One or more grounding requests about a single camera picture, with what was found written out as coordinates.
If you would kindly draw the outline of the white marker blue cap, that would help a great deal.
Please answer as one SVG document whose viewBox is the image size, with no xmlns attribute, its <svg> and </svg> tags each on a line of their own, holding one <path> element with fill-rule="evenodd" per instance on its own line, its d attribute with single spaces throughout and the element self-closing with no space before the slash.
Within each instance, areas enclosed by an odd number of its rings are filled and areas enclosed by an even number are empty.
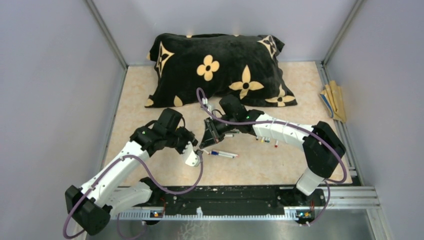
<svg viewBox="0 0 424 240">
<path fill-rule="evenodd" d="M 227 154 L 227 153 L 220 152 L 220 151 L 211 151 L 210 154 L 214 155 L 214 156 L 221 156 L 221 157 L 226 157 L 226 158 L 234 158 L 235 157 L 234 155 Z"/>
</svg>

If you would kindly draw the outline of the white marker pink cap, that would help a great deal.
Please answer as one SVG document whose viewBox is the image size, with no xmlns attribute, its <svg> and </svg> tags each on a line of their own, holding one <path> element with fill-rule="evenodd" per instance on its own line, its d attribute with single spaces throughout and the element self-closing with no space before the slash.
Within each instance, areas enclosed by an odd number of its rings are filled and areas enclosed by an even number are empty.
<svg viewBox="0 0 424 240">
<path fill-rule="evenodd" d="M 225 151 L 220 151 L 220 153 L 224 154 L 224 155 L 228 155 L 228 156 L 239 157 L 239 155 L 235 154 L 235 153 L 230 153 L 230 152 L 225 152 Z"/>
</svg>

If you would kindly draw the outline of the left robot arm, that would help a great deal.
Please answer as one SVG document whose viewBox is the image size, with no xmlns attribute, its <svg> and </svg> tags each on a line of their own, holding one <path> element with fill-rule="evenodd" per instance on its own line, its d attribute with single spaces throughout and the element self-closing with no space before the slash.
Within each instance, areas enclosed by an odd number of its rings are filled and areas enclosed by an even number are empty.
<svg viewBox="0 0 424 240">
<path fill-rule="evenodd" d="M 171 108 L 164 109 L 157 120 L 137 128 L 122 150 L 99 173 L 80 187 L 71 185 L 65 191 L 67 217 L 62 227 L 63 237 L 70 240 L 82 233 L 91 236 L 100 233 L 111 217 L 139 204 L 154 207 L 160 202 L 160 193 L 146 182 L 139 181 L 132 187 L 117 191 L 118 186 L 138 166 L 143 166 L 149 179 L 160 190 L 182 195 L 195 188 L 194 185 L 172 191 L 160 185 L 146 165 L 156 152 L 164 148 L 174 149 L 183 162 L 190 166 L 202 166 L 202 157 L 194 147 L 198 141 L 195 134 L 179 123 L 183 115 Z"/>
</svg>

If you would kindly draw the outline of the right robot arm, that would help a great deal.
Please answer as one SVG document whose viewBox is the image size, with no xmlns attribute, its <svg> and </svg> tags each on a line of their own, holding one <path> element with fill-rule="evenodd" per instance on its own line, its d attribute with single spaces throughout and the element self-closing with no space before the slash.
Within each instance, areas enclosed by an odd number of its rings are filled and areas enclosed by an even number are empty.
<svg viewBox="0 0 424 240">
<path fill-rule="evenodd" d="M 204 120 L 205 131 L 199 147 L 216 145 L 224 140 L 225 134 L 237 129 L 243 134 L 270 138 L 299 148 L 307 164 L 293 192 L 293 200 L 299 206 L 307 206 L 314 198 L 315 189 L 343 163 L 346 147 L 324 121 L 315 125 L 285 122 L 261 110 L 247 110 L 233 95 L 223 97 L 219 105 L 224 115 Z"/>
</svg>

